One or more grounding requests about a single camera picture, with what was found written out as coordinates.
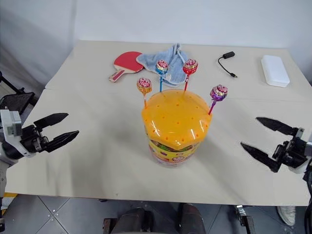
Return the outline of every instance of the tiled floor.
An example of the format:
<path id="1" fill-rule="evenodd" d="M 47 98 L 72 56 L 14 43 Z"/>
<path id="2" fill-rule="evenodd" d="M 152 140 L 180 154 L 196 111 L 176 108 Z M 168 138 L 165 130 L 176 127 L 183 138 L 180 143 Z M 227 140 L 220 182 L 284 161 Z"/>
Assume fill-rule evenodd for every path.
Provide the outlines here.
<path id="1" fill-rule="evenodd" d="M 104 218 L 119 217 L 129 209 L 143 207 L 155 216 L 154 232 L 176 234 L 178 203 L 64 198 L 19 195 L 4 215 L 6 234 L 102 234 Z M 233 206 L 195 204 L 209 234 L 246 234 Z M 304 207 L 296 209 L 296 225 L 289 227 L 275 207 L 246 207 L 257 234 L 303 234 Z"/>

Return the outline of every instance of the white table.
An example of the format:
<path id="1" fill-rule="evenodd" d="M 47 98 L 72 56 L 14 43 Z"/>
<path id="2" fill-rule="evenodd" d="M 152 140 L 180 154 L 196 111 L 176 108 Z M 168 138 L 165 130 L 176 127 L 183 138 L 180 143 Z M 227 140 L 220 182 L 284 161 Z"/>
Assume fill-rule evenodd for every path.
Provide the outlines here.
<path id="1" fill-rule="evenodd" d="M 229 96 L 215 107 L 207 137 L 196 156 L 181 167 L 166 168 L 150 155 L 140 116 L 143 99 L 136 88 L 138 77 L 148 77 L 154 87 L 150 95 L 154 94 L 158 90 L 156 75 L 142 71 L 125 75 L 118 83 L 110 83 L 108 77 L 114 71 L 114 58 L 121 52 L 149 53 L 167 47 L 80 41 L 47 84 L 25 124 L 67 112 L 64 121 L 48 127 L 44 134 L 52 139 L 73 130 L 80 133 L 52 153 L 21 159 L 8 170 L 7 191 L 107 199 L 306 205 L 309 198 L 302 175 L 285 166 L 279 173 L 272 173 L 239 144 L 244 141 L 272 155 L 277 144 L 290 138 L 262 126 L 255 120 L 258 116 L 303 127 L 303 139 L 308 140 L 312 132 L 312 89 L 288 52 L 183 46 L 200 65 L 188 89 L 208 101 L 212 86 L 221 83 L 229 87 Z M 227 76 L 215 63 L 220 55 L 232 50 L 236 56 L 224 63 L 239 79 Z M 260 65 L 264 54 L 282 57 L 291 79 L 287 88 L 264 83 Z"/>

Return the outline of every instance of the white wall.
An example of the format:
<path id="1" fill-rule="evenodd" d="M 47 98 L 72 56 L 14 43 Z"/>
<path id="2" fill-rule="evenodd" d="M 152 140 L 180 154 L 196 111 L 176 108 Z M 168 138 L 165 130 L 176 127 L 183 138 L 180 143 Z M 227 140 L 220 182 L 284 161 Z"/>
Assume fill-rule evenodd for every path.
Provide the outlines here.
<path id="1" fill-rule="evenodd" d="M 76 39 L 288 48 L 312 81 L 311 9 L 312 0 L 0 0 L 1 46 L 40 84 Z"/>

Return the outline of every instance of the white box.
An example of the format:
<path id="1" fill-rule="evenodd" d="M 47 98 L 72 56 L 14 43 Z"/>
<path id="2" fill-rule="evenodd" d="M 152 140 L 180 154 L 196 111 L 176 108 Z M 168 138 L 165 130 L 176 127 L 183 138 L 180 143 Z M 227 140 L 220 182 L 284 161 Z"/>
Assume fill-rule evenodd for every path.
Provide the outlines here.
<path id="1" fill-rule="evenodd" d="M 286 87 L 289 84 L 290 80 L 280 57 L 264 55 L 261 63 L 269 85 Z"/>

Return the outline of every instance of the white sneaker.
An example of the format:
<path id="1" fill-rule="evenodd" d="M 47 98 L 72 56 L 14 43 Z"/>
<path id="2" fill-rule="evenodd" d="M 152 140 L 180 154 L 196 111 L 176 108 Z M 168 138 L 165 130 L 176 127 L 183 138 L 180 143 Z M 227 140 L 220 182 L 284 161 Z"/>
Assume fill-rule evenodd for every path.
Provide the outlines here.
<path id="1" fill-rule="evenodd" d="M 277 206 L 277 212 L 281 219 L 289 226 L 293 226 L 296 218 L 295 206 Z"/>

